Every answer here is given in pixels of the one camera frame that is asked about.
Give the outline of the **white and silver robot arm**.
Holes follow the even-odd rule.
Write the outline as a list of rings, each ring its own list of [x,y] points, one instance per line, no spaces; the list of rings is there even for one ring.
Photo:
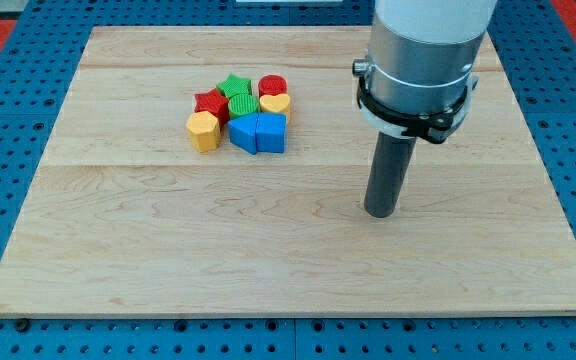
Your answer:
[[[496,0],[376,0],[357,103],[379,132],[443,143],[467,116]]]

